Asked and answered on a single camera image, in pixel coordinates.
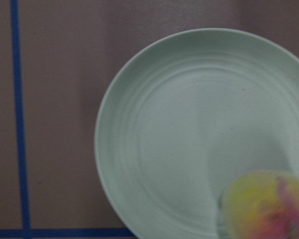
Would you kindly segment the yellow pink peach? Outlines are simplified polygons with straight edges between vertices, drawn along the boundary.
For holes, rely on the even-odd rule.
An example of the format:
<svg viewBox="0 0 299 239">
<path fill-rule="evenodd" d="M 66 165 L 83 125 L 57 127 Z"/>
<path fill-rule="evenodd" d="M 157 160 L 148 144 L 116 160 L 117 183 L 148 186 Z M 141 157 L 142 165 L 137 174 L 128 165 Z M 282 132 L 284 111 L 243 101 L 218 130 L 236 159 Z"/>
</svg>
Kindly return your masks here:
<svg viewBox="0 0 299 239">
<path fill-rule="evenodd" d="M 299 239 L 299 178 L 277 170 L 245 173 L 226 187 L 221 209 L 232 239 Z"/>
</svg>

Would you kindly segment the green plate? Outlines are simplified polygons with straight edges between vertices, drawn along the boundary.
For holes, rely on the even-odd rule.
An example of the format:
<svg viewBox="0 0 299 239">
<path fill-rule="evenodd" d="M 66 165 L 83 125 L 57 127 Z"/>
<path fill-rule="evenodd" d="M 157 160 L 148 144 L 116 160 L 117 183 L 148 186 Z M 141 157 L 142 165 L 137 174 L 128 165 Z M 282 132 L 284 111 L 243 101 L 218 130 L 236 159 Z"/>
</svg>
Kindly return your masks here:
<svg viewBox="0 0 299 239">
<path fill-rule="evenodd" d="M 140 239 L 225 239 L 225 187 L 243 173 L 299 177 L 299 59 L 257 35 L 165 37 L 115 76 L 94 149 L 106 196 Z"/>
</svg>

